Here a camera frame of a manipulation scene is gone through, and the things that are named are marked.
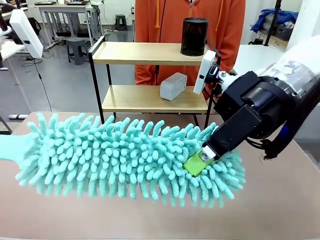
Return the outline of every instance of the blue cloth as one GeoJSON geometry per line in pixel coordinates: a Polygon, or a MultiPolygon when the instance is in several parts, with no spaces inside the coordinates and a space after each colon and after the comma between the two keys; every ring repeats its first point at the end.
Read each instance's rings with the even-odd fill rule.
{"type": "MultiPolygon", "coordinates": [[[[265,18],[268,14],[275,14],[276,10],[274,8],[268,8],[261,11],[261,15],[258,18],[258,21],[255,23],[255,25],[252,26],[251,31],[254,31],[255,33],[258,33],[260,30],[262,24],[265,21],[265,18]]],[[[279,10],[279,14],[277,17],[277,24],[284,24],[286,22],[293,22],[296,23],[298,18],[299,12],[297,11],[282,11],[279,10]]]]}

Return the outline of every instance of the beige tabletop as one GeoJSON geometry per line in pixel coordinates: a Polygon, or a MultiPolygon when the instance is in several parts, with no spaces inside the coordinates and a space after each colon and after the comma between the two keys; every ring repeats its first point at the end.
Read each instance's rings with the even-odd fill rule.
{"type": "MultiPolygon", "coordinates": [[[[59,113],[60,119],[77,113],[59,113]]],[[[46,112],[47,120],[52,115],[46,112]]],[[[193,123],[190,115],[117,114],[169,126],[193,123]]],[[[199,116],[203,126],[205,116],[199,116]]],[[[27,122],[15,131],[29,132],[27,122]]],[[[210,121],[221,123],[219,116],[210,121]]],[[[293,141],[272,161],[247,143],[238,147],[246,168],[244,190],[224,208],[163,206],[138,200],[42,196],[19,186],[18,166],[0,161],[0,236],[28,239],[312,239],[320,237],[320,173],[293,141]]]]}
{"type": "Polygon", "coordinates": [[[112,85],[102,103],[104,112],[117,113],[192,113],[205,114],[208,105],[203,94],[187,86],[174,100],[160,97],[160,86],[112,85]]]}
{"type": "Polygon", "coordinates": [[[105,41],[92,58],[97,64],[201,65],[203,56],[185,56],[180,49],[181,43],[105,41]]]}

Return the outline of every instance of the green gripper pad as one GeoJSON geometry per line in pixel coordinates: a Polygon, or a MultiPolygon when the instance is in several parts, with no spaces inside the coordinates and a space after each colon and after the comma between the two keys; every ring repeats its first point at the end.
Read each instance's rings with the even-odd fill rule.
{"type": "Polygon", "coordinates": [[[215,159],[213,158],[209,162],[204,162],[200,157],[199,153],[202,151],[201,148],[197,151],[192,157],[190,157],[184,164],[183,168],[187,170],[192,176],[198,176],[202,170],[204,170],[207,166],[209,166],[215,159]]]}

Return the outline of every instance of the black cylindrical speaker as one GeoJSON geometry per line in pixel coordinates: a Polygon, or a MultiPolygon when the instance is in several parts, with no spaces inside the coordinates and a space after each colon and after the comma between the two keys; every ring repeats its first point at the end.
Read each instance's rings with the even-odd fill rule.
{"type": "Polygon", "coordinates": [[[205,53],[209,21],[205,18],[188,17],[183,20],[181,53],[201,56],[205,53]]]}

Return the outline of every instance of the hoodie drawstring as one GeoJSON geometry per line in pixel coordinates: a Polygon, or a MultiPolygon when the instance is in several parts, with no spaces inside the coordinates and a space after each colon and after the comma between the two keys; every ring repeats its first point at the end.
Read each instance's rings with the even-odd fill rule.
{"type": "Polygon", "coordinates": [[[219,12],[219,18],[218,18],[218,22],[217,22],[216,27],[215,27],[215,30],[214,30],[215,32],[218,31],[218,27],[219,27],[219,24],[220,24],[223,7],[224,7],[224,0],[221,0],[221,7],[220,7],[220,12],[219,12]]]}
{"type": "Polygon", "coordinates": [[[156,24],[155,28],[160,28],[160,0],[156,0],[156,24]]]}

